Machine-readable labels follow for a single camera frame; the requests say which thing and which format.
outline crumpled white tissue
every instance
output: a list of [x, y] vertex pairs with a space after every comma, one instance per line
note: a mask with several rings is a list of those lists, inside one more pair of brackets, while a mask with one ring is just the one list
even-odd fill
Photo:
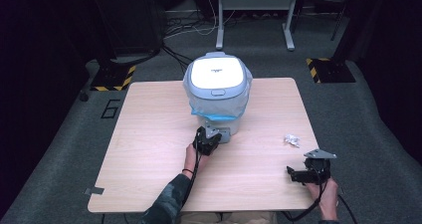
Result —
[[299, 147], [299, 138], [292, 134], [287, 134], [285, 137], [285, 141], [290, 143], [291, 145]]

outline white lid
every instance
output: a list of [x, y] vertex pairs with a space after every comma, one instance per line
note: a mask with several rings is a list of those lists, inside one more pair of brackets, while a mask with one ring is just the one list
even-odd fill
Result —
[[200, 89], [225, 89], [244, 81], [242, 65], [237, 58], [200, 59], [192, 66], [192, 85]]

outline forearm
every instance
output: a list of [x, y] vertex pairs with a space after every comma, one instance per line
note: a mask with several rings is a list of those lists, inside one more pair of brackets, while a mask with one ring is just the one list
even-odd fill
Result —
[[174, 223], [182, 208], [190, 178], [179, 174], [161, 191], [152, 206], [142, 215], [139, 224]]

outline table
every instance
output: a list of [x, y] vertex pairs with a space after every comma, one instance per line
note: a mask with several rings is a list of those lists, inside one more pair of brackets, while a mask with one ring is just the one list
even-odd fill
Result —
[[[181, 172], [197, 118], [181, 81], [130, 85], [88, 208], [94, 213], [143, 212]], [[298, 136], [301, 147], [284, 142]], [[220, 144], [196, 177], [182, 211], [299, 210], [313, 202], [291, 182], [286, 166], [305, 169], [317, 141], [296, 82], [254, 79], [239, 131]]]
[[295, 50], [292, 33], [290, 30], [296, 0], [218, 0], [218, 33], [216, 49], [223, 49], [224, 39], [224, 10], [288, 10], [288, 18], [283, 24], [288, 51]]

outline wooden table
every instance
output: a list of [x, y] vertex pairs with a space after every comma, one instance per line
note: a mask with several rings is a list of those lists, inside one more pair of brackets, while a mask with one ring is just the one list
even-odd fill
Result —
[[[104, 193], [91, 196], [89, 210], [146, 210], [181, 172], [197, 128], [181, 81], [133, 83], [96, 182]], [[301, 147], [284, 142], [288, 133]], [[291, 182], [286, 166], [304, 170], [304, 153], [315, 148], [295, 81], [254, 79], [239, 131], [214, 151], [182, 211], [306, 209], [308, 190]]]

